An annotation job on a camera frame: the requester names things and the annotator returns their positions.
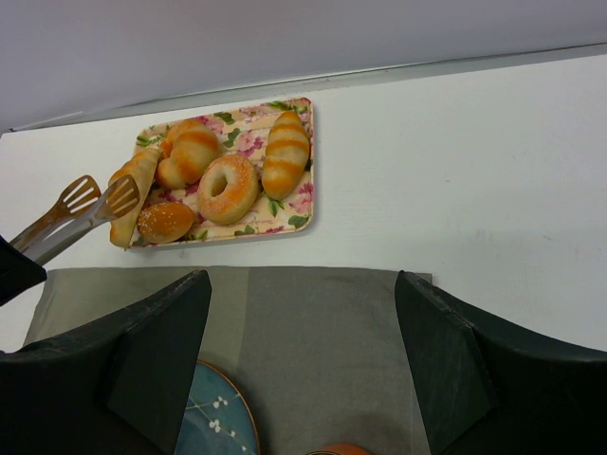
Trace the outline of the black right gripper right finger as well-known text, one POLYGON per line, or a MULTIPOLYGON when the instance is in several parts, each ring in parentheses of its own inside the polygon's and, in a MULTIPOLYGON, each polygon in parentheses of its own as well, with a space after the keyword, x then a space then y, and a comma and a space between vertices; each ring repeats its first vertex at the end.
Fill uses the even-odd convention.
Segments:
POLYGON ((465 303, 411 272, 395 309, 433 454, 603 454, 606 354, 465 303))

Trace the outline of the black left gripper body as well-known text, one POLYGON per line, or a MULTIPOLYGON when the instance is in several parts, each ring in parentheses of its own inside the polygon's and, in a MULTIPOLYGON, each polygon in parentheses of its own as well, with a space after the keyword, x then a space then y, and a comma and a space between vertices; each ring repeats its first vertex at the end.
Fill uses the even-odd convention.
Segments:
POLYGON ((0 237, 0 305, 46 280, 46 270, 0 237))

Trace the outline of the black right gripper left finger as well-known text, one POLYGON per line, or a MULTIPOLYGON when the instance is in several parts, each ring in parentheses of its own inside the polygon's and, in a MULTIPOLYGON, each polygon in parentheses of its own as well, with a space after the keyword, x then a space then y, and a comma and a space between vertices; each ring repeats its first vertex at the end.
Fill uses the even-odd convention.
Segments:
POLYGON ((212 296, 196 270, 116 312, 1 355, 4 454, 171 454, 212 296))

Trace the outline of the metal serving tongs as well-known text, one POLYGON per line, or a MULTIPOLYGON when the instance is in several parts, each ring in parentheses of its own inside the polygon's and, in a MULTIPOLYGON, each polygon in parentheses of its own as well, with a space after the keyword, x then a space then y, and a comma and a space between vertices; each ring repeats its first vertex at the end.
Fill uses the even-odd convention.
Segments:
POLYGON ((126 174, 105 191, 86 174, 70 183, 41 218, 9 243, 39 265, 47 264, 88 232, 118 220, 140 201, 134 177, 126 174))

